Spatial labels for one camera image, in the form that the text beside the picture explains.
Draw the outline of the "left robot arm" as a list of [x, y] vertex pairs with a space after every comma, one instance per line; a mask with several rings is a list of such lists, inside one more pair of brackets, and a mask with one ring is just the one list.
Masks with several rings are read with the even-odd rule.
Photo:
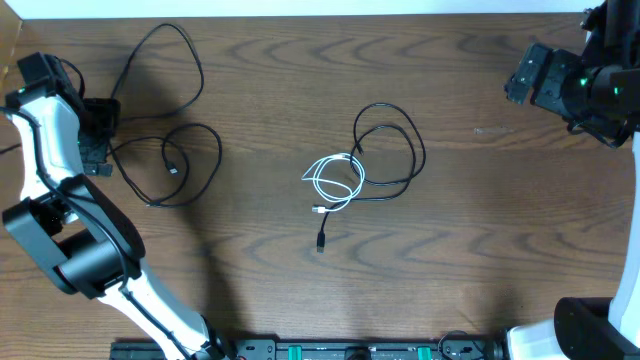
[[120, 104], [85, 97], [65, 64], [41, 52], [17, 62], [24, 85], [1, 110], [21, 138], [24, 184], [19, 202], [2, 213], [5, 229], [60, 291], [116, 309], [162, 358], [235, 358], [236, 349], [152, 272], [134, 224], [91, 181], [110, 170]]

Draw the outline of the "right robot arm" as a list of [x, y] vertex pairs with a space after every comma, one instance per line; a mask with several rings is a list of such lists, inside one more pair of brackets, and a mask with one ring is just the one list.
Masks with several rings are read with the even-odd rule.
[[563, 297], [551, 317], [502, 332], [490, 359], [636, 359], [639, 356], [639, 4], [587, 8], [580, 53], [534, 42], [506, 81], [508, 100], [559, 116], [571, 135], [610, 149], [631, 145], [625, 260], [609, 297]]

